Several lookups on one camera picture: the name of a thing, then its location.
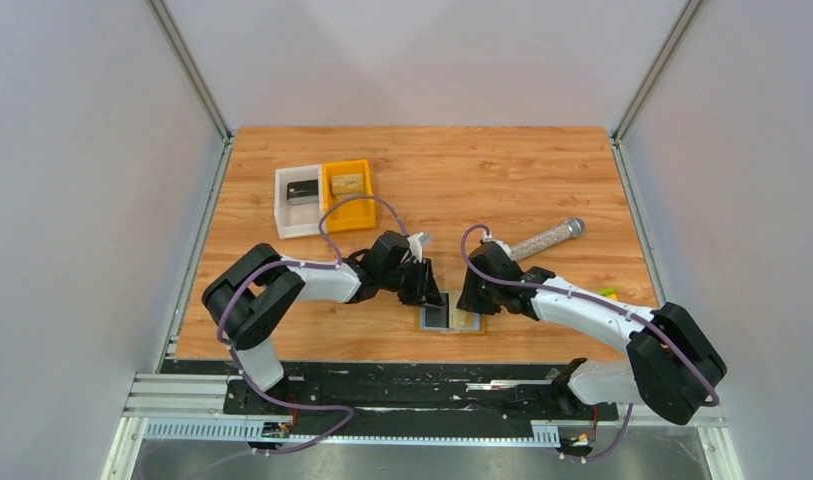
silver glitter microphone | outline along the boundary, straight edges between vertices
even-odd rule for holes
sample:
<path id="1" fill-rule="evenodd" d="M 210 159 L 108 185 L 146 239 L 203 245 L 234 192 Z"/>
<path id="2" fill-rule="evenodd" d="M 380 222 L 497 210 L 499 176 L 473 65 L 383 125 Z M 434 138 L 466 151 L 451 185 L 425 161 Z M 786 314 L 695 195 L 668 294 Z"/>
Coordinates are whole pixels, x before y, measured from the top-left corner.
<path id="1" fill-rule="evenodd" d="M 577 238 L 585 230 L 586 224 L 578 217 L 571 217 L 565 223 L 539 233 L 535 237 L 524 240 L 512 247 L 509 258 L 518 262 L 538 252 L 564 242 L 569 238 Z"/>

brown box in yellow bin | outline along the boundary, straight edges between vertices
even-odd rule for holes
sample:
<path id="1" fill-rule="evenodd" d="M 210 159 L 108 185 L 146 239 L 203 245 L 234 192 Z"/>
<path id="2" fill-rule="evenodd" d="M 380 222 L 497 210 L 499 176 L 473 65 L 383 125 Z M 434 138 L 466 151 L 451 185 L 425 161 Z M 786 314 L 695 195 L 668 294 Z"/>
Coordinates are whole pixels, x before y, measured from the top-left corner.
<path id="1" fill-rule="evenodd" d="M 330 162 L 322 165 L 324 211 L 329 211 L 338 203 L 336 193 L 333 192 L 333 177 L 359 174 L 363 179 L 363 191 L 352 192 L 350 195 L 366 193 L 373 195 L 371 187 L 371 166 L 366 158 L 359 160 L 346 160 L 343 162 Z M 359 230 L 377 226 L 376 205 L 371 199 L 353 200 L 338 207 L 327 218 L 328 232 L 341 232 L 344 230 Z"/>

perforated metal strip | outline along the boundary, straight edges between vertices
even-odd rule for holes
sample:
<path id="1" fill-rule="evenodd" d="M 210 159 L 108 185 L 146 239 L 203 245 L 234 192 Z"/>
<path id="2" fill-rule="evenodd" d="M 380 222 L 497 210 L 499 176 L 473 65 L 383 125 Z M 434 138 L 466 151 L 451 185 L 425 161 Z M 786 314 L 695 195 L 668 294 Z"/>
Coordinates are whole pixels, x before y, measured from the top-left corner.
<path id="1" fill-rule="evenodd" d="M 150 419 L 145 440 L 221 440 L 274 443 L 302 443 L 312 435 L 291 435 L 285 439 L 262 438 L 261 420 L 207 420 L 207 419 Z M 324 443 L 355 445 L 447 445 L 447 446 L 501 446 L 501 447 L 558 447 L 559 429 L 552 425 L 533 422 L 533 436 L 529 438 L 483 437 L 379 437 L 333 435 Z"/>

gray floor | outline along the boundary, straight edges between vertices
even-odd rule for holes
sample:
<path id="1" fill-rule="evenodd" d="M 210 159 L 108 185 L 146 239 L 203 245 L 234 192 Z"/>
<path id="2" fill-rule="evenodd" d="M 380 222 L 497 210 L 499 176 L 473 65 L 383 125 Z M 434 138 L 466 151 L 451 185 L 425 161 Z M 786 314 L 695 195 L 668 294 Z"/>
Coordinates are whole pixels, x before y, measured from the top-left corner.
<path id="1" fill-rule="evenodd" d="M 615 429 L 601 427 L 599 448 Z M 428 447 L 318 445 L 283 457 L 247 456 L 213 462 L 249 451 L 245 444 L 215 441 L 147 441 L 134 480 L 159 479 L 321 479 L 321 480 L 552 480 L 709 479 L 695 429 L 630 428 L 607 459 L 575 465 L 554 451 L 509 447 Z"/>

white plastic container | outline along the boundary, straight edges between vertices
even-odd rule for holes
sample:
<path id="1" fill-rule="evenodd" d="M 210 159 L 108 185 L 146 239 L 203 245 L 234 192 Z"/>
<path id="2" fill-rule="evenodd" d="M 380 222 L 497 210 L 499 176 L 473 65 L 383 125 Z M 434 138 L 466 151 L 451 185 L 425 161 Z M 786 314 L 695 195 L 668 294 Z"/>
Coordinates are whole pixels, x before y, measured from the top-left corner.
<path id="1" fill-rule="evenodd" d="M 318 222 L 324 215 L 322 175 L 321 165 L 279 168 L 274 172 L 274 221 L 279 238 L 318 235 Z M 317 203 L 289 205 L 288 184 L 302 180 L 318 181 Z"/>

